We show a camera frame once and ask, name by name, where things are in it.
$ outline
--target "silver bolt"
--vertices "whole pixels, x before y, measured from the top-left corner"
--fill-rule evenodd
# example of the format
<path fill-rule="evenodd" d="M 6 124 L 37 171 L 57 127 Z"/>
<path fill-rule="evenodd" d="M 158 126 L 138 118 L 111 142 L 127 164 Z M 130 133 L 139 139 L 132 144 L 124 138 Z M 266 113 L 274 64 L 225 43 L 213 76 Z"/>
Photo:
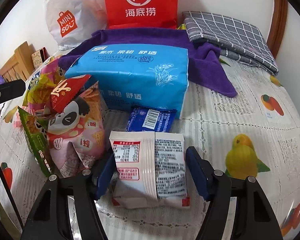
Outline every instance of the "silver bolt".
<path fill-rule="evenodd" d="M 222 176 L 223 175 L 223 171 L 221 171 L 221 170 L 215 170 L 214 171 L 214 175 L 216 175 L 216 176 Z"/>
<path fill-rule="evenodd" d="M 87 175 L 89 175 L 90 173 L 91 173 L 91 171 L 90 171 L 89 169 L 85 169 L 85 170 L 82 171 L 82 175 L 83 175 L 83 176 L 87 176 Z"/>
<path fill-rule="evenodd" d="M 252 176 L 249 176 L 248 177 L 248 181 L 251 182 L 251 183 L 255 183 L 256 182 L 256 178 L 252 177 Z"/>
<path fill-rule="evenodd" d="M 55 174 L 52 174 L 50 177 L 49 177 L 49 180 L 50 181 L 54 181 L 57 179 L 57 176 Z"/>

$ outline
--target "blue tissue package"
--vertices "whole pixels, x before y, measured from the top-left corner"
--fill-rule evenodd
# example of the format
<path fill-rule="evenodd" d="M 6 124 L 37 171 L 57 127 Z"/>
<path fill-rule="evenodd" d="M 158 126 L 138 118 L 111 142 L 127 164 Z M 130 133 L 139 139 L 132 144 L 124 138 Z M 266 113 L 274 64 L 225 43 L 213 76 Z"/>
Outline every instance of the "blue tissue package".
<path fill-rule="evenodd" d="M 188 50 L 152 44 L 96 46 L 79 57 L 65 74 L 91 74 L 112 109 L 133 106 L 176 110 L 180 117 L 188 88 Z"/>
<path fill-rule="evenodd" d="M 127 132 L 169 132 L 176 111 L 158 111 L 146 107 L 135 107 L 130 113 Z"/>

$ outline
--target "white snack package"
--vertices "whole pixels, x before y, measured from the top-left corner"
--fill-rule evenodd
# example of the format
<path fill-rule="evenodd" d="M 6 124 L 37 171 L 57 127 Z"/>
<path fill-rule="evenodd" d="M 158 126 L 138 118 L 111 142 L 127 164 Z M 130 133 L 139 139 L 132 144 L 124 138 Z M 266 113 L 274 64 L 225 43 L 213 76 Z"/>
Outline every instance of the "white snack package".
<path fill-rule="evenodd" d="M 59 50 L 75 48 L 106 28 L 106 14 L 96 0 L 45 0 L 45 15 Z"/>
<path fill-rule="evenodd" d="M 112 131 L 110 142 L 119 172 L 114 205 L 189 207 L 182 134 Z"/>

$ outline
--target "tissue pack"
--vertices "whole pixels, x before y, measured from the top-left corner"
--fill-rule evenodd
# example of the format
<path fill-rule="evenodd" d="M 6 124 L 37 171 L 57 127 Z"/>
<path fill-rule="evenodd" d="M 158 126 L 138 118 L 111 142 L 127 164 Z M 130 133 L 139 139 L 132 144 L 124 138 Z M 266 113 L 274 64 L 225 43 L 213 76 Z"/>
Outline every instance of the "tissue pack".
<path fill-rule="evenodd" d="M 112 109 L 133 106 L 176 110 L 180 117 L 188 87 L 187 49 L 152 44 L 96 46 L 79 57 L 65 74 L 90 74 Z"/>

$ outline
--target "folded plaid fabric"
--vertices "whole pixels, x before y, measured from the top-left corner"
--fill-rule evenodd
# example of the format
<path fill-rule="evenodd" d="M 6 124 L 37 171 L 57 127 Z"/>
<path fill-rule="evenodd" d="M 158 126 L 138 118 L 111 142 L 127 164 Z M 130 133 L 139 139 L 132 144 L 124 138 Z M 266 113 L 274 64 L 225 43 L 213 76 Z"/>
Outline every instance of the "folded plaid fabric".
<path fill-rule="evenodd" d="M 208 12 L 183 12 L 192 42 L 210 42 L 222 56 L 242 61 L 277 75 L 278 68 L 260 30 L 249 23 Z"/>

